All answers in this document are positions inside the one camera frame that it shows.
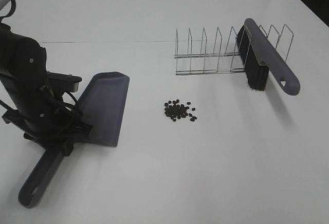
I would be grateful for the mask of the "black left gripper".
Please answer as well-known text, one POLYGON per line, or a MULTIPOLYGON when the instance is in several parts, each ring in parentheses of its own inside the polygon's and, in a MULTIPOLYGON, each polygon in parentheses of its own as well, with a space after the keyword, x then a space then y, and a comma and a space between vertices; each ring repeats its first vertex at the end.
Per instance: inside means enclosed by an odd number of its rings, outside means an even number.
POLYGON ((74 136, 88 136, 93 126, 79 119, 71 118, 64 124, 52 124, 49 120, 30 119, 16 109, 8 109, 2 116, 7 124, 13 124, 24 132, 23 137, 46 147, 50 143, 60 143, 60 150, 66 157, 74 150, 74 136))

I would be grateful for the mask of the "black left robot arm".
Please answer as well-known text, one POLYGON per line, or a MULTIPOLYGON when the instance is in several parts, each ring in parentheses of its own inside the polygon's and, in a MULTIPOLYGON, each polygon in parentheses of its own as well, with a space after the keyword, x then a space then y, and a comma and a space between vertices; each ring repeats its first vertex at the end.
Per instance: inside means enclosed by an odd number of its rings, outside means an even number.
POLYGON ((57 147, 65 156, 74 148, 74 135, 87 135, 92 126, 82 121, 83 111, 63 95, 77 92, 82 78, 46 70, 44 47, 29 37, 12 33, 1 24, 1 83, 15 107, 5 102, 2 118, 24 132, 24 138, 43 148, 57 147))

